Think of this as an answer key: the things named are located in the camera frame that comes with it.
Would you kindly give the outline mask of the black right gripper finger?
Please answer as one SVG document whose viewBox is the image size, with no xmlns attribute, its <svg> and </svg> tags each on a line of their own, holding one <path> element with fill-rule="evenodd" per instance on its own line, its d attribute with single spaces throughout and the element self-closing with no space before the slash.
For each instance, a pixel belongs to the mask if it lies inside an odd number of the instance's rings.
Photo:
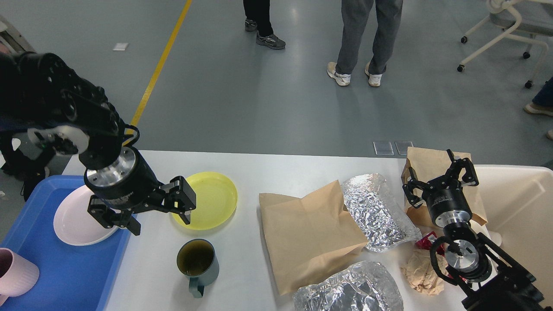
<svg viewBox="0 0 553 311">
<path fill-rule="evenodd" d="M 441 185 L 446 189 L 462 189 L 463 187 L 476 187 L 479 185 L 474 165 L 467 157 L 455 157 L 452 150 L 446 150 L 451 161 L 450 167 L 441 177 Z"/>
<path fill-rule="evenodd" d="M 403 184 L 402 189 L 409 204 L 413 208 L 418 209 L 427 201 L 432 191 L 432 185 L 427 182 L 419 181 L 412 167 L 407 168 L 407 171 L 409 172 L 409 177 L 407 182 Z M 422 191 L 420 196 L 415 193 L 415 189 Z"/>
</svg>

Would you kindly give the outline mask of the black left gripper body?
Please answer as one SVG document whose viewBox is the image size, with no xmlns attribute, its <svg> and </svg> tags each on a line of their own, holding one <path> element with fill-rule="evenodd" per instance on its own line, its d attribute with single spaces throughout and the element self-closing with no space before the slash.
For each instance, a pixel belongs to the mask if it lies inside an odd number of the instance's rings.
<svg viewBox="0 0 553 311">
<path fill-rule="evenodd" d="M 149 199 L 161 202 L 165 195 L 152 169 L 134 147 L 123 147 L 117 159 L 108 167 L 86 169 L 85 185 L 93 192 L 89 207 L 101 210 L 130 211 Z"/>
</svg>

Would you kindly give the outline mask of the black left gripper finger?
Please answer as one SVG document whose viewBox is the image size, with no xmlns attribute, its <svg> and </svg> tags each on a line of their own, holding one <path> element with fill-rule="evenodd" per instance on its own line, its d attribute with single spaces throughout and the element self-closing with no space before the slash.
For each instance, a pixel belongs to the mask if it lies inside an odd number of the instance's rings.
<svg viewBox="0 0 553 311">
<path fill-rule="evenodd" d="M 140 235 L 141 224 L 133 217 L 132 209 L 123 209 L 116 212 L 99 197 L 92 195 L 89 199 L 87 211 L 103 228 L 126 228 L 133 235 Z"/>
<path fill-rule="evenodd" d="M 191 224 L 191 211 L 196 209 L 196 193 L 182 176 L 168 184 L 160 184 L 147 193 L 137 206 L 137 213 L 161 211 L 178 215 L 185 225 Z"/>
</svg>

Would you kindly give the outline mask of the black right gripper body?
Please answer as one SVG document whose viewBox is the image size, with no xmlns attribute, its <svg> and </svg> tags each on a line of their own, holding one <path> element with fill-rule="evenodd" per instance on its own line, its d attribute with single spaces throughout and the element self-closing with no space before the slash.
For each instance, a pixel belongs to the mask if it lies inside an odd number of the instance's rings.
<svg viewBox="0 0 553 311">
<path fill-rule="evenodd" d="M 468 223 L 472 219 L 472 211 L 461 187 L 424 190 L 422 198 L 432 223 L 439 228 L 454 223 Z"/>
</svg>

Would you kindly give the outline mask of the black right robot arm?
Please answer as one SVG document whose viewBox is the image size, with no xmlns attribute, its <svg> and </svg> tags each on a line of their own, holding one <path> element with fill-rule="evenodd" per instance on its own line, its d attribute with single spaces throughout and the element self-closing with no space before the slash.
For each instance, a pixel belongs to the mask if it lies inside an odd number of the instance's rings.
<svg viewBox="0 0 553 311">
<path fill-rule="evenodd" d="M 443 175 L 429 181 L 417 178 L 407 167 L 403 191 L 415 209 L 426 206 L 433 225 L 444 235 L 430 247 L 430 263 L 437 276 L 466 294 L 467 311 L 550 311 L 542 307 L 543 293 L 534 286 L 535 276 L 483 233 L 472 230 L 473 213 L 464 187 L 479 184 L 468 158 L 447 150 L 451 161 Z"/>
</svg>

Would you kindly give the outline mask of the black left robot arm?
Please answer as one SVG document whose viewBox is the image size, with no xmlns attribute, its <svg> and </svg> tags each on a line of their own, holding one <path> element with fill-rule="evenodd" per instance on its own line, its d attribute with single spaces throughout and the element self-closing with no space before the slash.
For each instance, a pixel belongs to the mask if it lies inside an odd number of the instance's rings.
<svg viewBox="0 0 553 311">
<path fill-rule="evenodd" d="M 182 176 L 164 184 L 134 147 L 140 138 L 102 87 L 53 53 L 1 54 L 1 133 L 27 132 L 45 154 L 79 156 L 92 191 L 88 213 L 102 227 L 139 235 L 135 214 L 156 210 L 191 223 L 196 194 Z"/>
</svg>

